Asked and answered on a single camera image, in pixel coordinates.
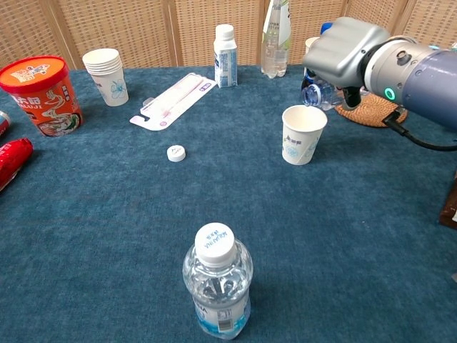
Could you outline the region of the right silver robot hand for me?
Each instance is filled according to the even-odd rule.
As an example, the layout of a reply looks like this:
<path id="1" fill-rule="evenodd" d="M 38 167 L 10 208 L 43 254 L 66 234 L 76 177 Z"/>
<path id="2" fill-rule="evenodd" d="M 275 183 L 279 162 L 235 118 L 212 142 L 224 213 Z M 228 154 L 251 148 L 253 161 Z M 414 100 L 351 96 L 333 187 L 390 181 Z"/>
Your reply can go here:
<path id="1" fill-rule="evenodd" d="M 317 77 L 342 89 L 346 108 L 352 110 L 361 102 L 362 59 L 389 37 L 389 31 L 381 26 L 339 17 L 313 42 L 303 58 L 303 65 Z"/>

